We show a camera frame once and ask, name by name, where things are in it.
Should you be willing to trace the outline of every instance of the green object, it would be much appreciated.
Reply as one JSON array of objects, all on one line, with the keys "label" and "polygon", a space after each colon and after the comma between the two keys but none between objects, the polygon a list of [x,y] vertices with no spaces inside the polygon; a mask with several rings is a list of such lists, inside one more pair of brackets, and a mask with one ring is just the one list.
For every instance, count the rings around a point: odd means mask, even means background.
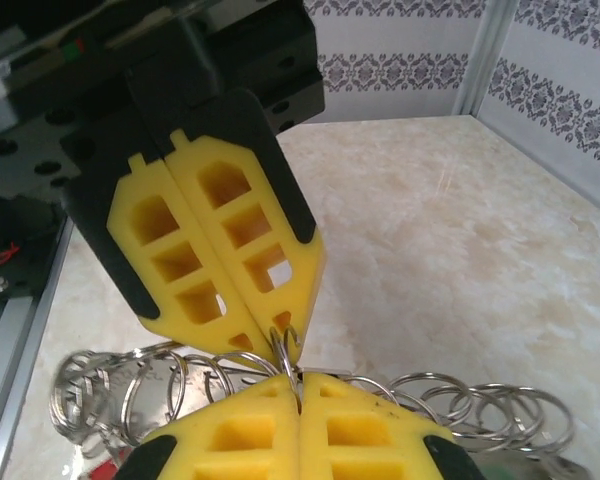
[{"label": "green object", "polygon": [[72,42],[62,47],[62,55],[67,62],[73,62],[82,56],[82,50],[76,42]]},{"label": "green object", "polygon": [[487,480],[516,480],[515,475],[509,470],[498,465],[489,465],[480,469]]}]

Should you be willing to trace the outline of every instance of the pile of key rings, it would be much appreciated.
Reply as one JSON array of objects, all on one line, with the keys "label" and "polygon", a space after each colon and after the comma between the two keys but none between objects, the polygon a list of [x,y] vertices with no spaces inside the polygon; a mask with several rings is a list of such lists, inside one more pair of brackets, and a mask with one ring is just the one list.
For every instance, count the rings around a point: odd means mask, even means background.
[{"label": "pile of key rings", "polygon": [[[85,457],[89,456],[89,452],[84,444],[94,436],[114,458],[121,446],[138,446],[143,435],[133,434],[131,428],[138,391],[157,362],[167,362],[170,372],[166,381],[166,397],[161,402],[166,405],[163,425],[191,413],[182,410],[185,394],[192,385],[197,390],[203,389],[206,400],[202,406],[205,406],[281,373],[288,376],[300,408],[302,376],[307,370],[290,362],[287,354],[289,341],[298,344],[293,330],[285,331],[281,338],[272,329],[271,343],[278,366],[248,352],[214,357],[180,355],[176,351],[182,345],[175,342],[137,348],[123,354],[76,352],[66,358],[56,372],[49,402],[51,419],[61,435],[83,447]],[[255,368],[233,363],[221,365],[233,360],[246,361]],[[116,402],[111,377],[116,371],[128,369],[134,363],[137,370],[123,388],[122,401]],[[202,374],[200,381],[192,384],[188,378],[194,371]],[[567,406],[550,393],[532,387],[507,384],[468,386],[455,377],[429,372],[403,375],[382,384],[366,376],[322,372],[348,383],[367,384],[373,393],[449,428],[458,443],[469,452],[517,450],[530,455],[558,455],[569,446],[575,433],[574,419]],[[436,386],[417,395],[413,393],[415,386],[419,385],[422,389],[423,382],[433,381],[437,382]],[[434,408],[434,403],[443,406]],[[546,431],[547,406],[557,409],[564,417],[563,431],[557,436]],[[496,427],[486,426],[494,422]]]}]

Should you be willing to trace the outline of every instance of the damask pattern border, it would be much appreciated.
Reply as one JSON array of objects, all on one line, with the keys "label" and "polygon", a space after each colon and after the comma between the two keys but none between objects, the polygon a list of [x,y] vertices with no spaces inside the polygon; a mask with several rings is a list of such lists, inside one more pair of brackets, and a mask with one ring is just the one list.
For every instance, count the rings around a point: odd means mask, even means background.
[{"label": "damask pattern border", "polygon": [[520,0],[514,21],[600,51],[600,0]]},{"label": "damask pattern border", "polygon": [[318,57],[328,92],[458,88],[468,54],[337,53]]},{"label": "damask pattern border", "polygon": [[501,58],[489,95],[600,161],[600,105]]},{"label": "damask pattern border", "polygon": [[480,18],[486,0],[305,0],[311,15]]}]

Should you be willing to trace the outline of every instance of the red object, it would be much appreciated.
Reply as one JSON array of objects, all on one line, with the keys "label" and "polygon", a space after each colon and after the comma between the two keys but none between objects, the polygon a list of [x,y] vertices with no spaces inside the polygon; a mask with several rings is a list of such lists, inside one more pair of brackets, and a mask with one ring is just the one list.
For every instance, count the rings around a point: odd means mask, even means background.
[{"label": "red object", "polygon": [[[118,458],[120,460],[126,458],[130,451],[130,449],[126,448],[120,450]],[[111,459],[91,470],[87,478],[89,480],[113,480],[113,477],[115,477],[116,473],[118,473],[118,467],[116,467],[116,465],[113,463],[113,459]]]},{"label": "red object", "polygon": [[76,44],[76,47],[78,47],[78,50],[80,50],[80,53],[84,53],[84,41],[82,38],[77,38],[74,43]]},{"label": "red object", "polygon": [[89,480],[113,480],[117,472],[118,467],[114,465],[113,460],[107,460],[91,471]]},{"label": "red object", "polygon": [[0,265],[4,265],[9,260],[11,260],[11,257],[18,253],[18,250],[20,250],[20,247],[18,247],[15,243],[11,242],[11,246],[8,250],[0,252]]}]

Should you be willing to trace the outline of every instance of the metal key ring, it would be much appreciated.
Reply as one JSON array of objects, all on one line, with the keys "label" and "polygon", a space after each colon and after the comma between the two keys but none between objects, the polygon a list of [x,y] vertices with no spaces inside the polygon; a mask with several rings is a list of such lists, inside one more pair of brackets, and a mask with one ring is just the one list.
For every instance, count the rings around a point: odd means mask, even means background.
[{"label": "metal key ring", "polygon": [[171,350],[175,350],[177,348],[181,348],[183,345],[178,342],[162,342],[156,343],[155,345],[148,345],[146,347],[134,348],[133,350],[128,351],[127,353],[123,353],[117,356],[117,362],[119,364],[124,364],[127,362],[144,360],[147,357],[155,357],[156,355],[164,352],[169,352]]},{"label": "metal key ring", "polygon": [[[456,387],[458,391],[464,395],[466,402],[464,405],[462,405],[462,407],[458,408],[457,410],[452,410],[446,415],[438,414],[441,418],[444,418],[445,420],[449,420],[451,422],[447,425],[448,427],[458,425],[471,414],[471,411],[473,409],[473,396],[471,395],[469,387],[464,382],[461,382],[460,380],[458,380],[455,377],[452,377],[451,375],[433,372],[411,373],[409,375],[403,375],[392,380],[389,383],[389,388],[392,391],[397,390],[398,387],[400,387],[401,385],[416,382],[419,380],[436,380],[439,382],[446,382]],[[424,400],[425,402],[427,401],[427,398],[423,398],[423,396],[420,396],[420,398],[422,398],[422,400]]]},{"label": "metal key ring", "polygon": [[562,412],[564,417],[567,420],[567,426],[565,428],[564,433],[558,437],[557,440],[553,442],[544,444],[544,445],[531,445],[519,448],[519,450],[525,453],[536,453],[536,452],[545,452],[545,453],[560,453],[562,452],[569,443],[573,440],[575,436],[575,421],[573,418],[573,414],[569,407],[566,406],[562,400],[560,400],[555,395],[550,394],[549,392],[545,392],[544,390],[538,390],[533,387],[519,387],[520,392],[524,392],[525,395],[529,397],[535,397],[536,399],[547,402],[558,410]]},{"label": "metal key ring", "polygon": [[[92,382],[89,377],[84,377],[82,379],[81,385],[69,385],[72,388],[67,388],[67,385],[63,385],[60,382],[56,382],[53,388],[52,398],[50,402],[50,410],[52,418],[55,418],[57,422],[67,431],[75,433],[83,427],[84,420],[84,397],[92,397],[93,396],[93,387]],[[69,416],[68,411],[70,411],[67,405],[67,391],[73,389],[72,393],[75,398],[75,403],[78,408],[78,419],[74,419],[74,417]]]},{"label": "metal key ring", "polygon": [[[415,403],[422,409],[422,411],[424,411],[429,416],[429,418],[431,420],[433,420],[438,425],[443,425],[442,420],[440,419],[440,417],[438,416],[436,411],[433,408],[431,408],[431,406],[429,404],[427,404],[427,402],[425,402],[424,400],[422,400],[418,397],[414,397],[413,395],[409,395],[407,393],[400,392],[398,390],[392,390],[391,393],[396,398],[402,398],[404,400],[409,400],[410,402]],[[411,410],[410,408],[402,405],[401,403],[400,403],[400,406],[402,408],[406,408],[407,410]]]},{"label": "metal key ring", "polygon": [[[457,397],[458,395],[461,395],[459,392],[460,390],[455,385],[438,385],[437,387],[430,388],[429,390],[423,392],[422,395],[420,395],[420,399],[428,403],[431,399],[441,397],[443,395],[455,395]],[[453,407],[449,406],[449,413],[447,413],[446,415],[438,414],[446,421],[445,423],[443,423],[443,425],[447,428],[452,428],[457,425],[461,425],[465,420],[467,420],[467,418],[471,416],[471,414],[475,410],[475,405],[473,404],[473,402],[471,402],[471,408],[464,407],[465,411],[462,411],[461,409],[453,410]]]},{"label": "metal key ring", "polygon": [[[520,387],[503,383],[488,383],[476,385],[473,388],[476,390],[486,391],[497,398],[504,397],[504,399],[509,402],[506,404],[506,407],[511,410],[514,417],[514,426],[519,432],[516,435],[518,438],[512,439],[510,445],[511,448],[517,449],[526,445],[542,428],[545,421],[545,415],[540,402],[538,402],[536,398],[530,397],[524,392],[521,392]],[[523,401],[523,398],[528,398],[531,401],[535,407],[535,412],[529,408],[529,406]],[[533,420],[533,423],[530,426],[525,425],[522,420],[516,416],[513,403],[517,403],[518,406]],[[481,419],[482,412],[485,407],[486,403],[484,401],[481,401],[476,407],[476,418],[479,420]]]},{"label": "metal key ring", "polygon": [[[497,397],[495,397],[489,393],[483,392],[481,390],[475,390],[473,388],[469,388],[469,391],[471,392],[472,396],[480,398],[481,400],[485,400],[489,404],[493,405],[496,409],[500,410],[502,412],[502,415],[505,418],[506,422],[499,430],[495,430],[495,431],[490,430],[490,431],[488,431],[488,433],[466,433],[466,432],[454,431],[453,435],[456,437],[459,437],[459,438],[465,438],[465,439],[471,439],[471,440],[487,440],[490,442],[498,442],[493,447],[480,448],[478,450],[472,449],[471,447],[465,447],[465,449],[469,450],[469,451],[495,452],[497,450],[501,450],[501,449],[507,447],[509,445],[509,443],[511,442],[511,438],[508,435],[508,433],[510,432],[510,430],[513,426],[513,423],[514,423],[513,413],[510,410],[508,410],[507,408],[505,408],[500,403],[500,401],[498,400]],[[451,400],[450,408],[454,408],[454,406],[457,405],[457,403],[460,402],[463,398],[464,398],[463,393],[458,392],[458,395],[454,399]]]},{"label": "metal key ring", "polygon": [[81,350],[71,355],[67,361],[78,367],[77,369],[65,367],[62,379],[67,383],[72,383],[74,380],[81,379],[89,375],[98,368],[109,367],[114,358],[117,357],[114,353],[96,353],[91,350]]},{"label": "metal key ring", "polygon": [[[226,374],[224,369],[220,367],[220,365],[218,365],[218,362],[215,362],[214,360],[208,357],[203,357],[202,355],[196,354],[187,355],[186,357],[184,357],[184,360],[189,365],[195,365],[197,367],[209,367],[211,369],[211,372],[215,374],[215,379],[220,381],[220,387],[222,388],[225,398],[235,393],[233,384],[231,383],[231,379]],[[204,373],[204,389],[207,395],[207,401],[210,404],[215,403],[215,399],[211,394],[211,386],[209,384],[212,378],[211,372]]]},{"label": "metal key ring", "polygon": [[[177,355],[172,351],[158,354],[155,358],[156,360],[162,360],[165,357],[171,357],[176,362],[176,368],[173,370],[173,372],[171,372],[171,375],[169,376],[169,383],[167,384],[167,413],[165,417],[168,423],[171,420],[174,420],[182,409],[184,392],[187,388],[187,375],[189,375],[189,368],[187,366],[187,362],[185,362],[180,355]],[[173,405],[173,385],[175,383],[175,377],[178,376],[178,374],[180,379],[180,388],[178,389],[176,404]]]},{"label": "metal key ring", "polygon": [[144,380],[144,377],[147,375],[149,370],[151,369],[151,360],[146,360],[146,363],[140,367],[136,375],[131,380],[127,391],[124,394],[124,399],[122,400],[122,408],[120,409],[120,436],[122,439],[127,442],[132,447],[137,447],[140,445],[138,439],[131,436],[130,424],[131,424],[131,410],[133,403],[135,401],[136,395],[138,393],[138,389]]},{"label": "metal key ring", "polygon": [[381,383],[376,382],[372,378],[364,377],[362,375],[350,375],[350,376],[346,376],[346,377],[341,377],[340,380],[342,380],[345,383],[360,382],[360,383],[368,383],[369,385],[373,385],[380,392],[382,392],[384,394],[384,396],[387,398],[387,400],[395,403],[399,407],[402,407],[402,405],[400,405],[400,402],[398,401],[398,399],[395,397],[395,395],[393,394],[393,392],[391,390],[389,390],[387,387],[385,387]]},{"label": "metal key ring", "polygon": [[298,332],[296,332],[296,329],[292,326],[285,328],[284,334],[282,335],[282,344],[287,352],[289,351],[289,339],[293,340],[293,344],[296,348],[300,348],[302,346],[302,340],[300,339]]},{"label": "metal key ring", "polygon": [[275,377],[276,375],[278,375],[280,373],[278,371],[278,369],[271,362],[269,362],[268,360],[265,360],[264,358],[262,358],[258,355],[250,353],[250,352],[222,353],[220,355],[216,355],[215,357],[213,357],[212,360],[214,362],[220,364],[220,362],[222,360],[231,360],[234,358],[238,358],[241,360],[247,360],[247,361],[253,363],[254,365],[258,365],[265,372],[267,372],[269,374],[269,376],[271,376],[271,377]]},{"label": "metal key ring", "polygon": [[[288,341],[287,333],[290,330],[285,330],[285,338]],[[298,343],[297,335],[295,334],[295,330],[293,331],[293,336],[296,341],[296,345]],[[296,403],[298,406],[298,412],[302,410],[302,399],[300,398],[300,390],[298,389],[298,376],[293,370],[293,365],[291,364],[291,359],[289,358],[289,352],[286,348],[286,345],[282,343],[282,339],[280,338],[280,334],[278,331],[271,327],[269,330],[269,337],[271,339],[271,347],[273,348],[273,354],[278,359],[280,363],[280,370],[287,376],[289,380],[289,385],[291,385],[291,391],[296,397]]]}]

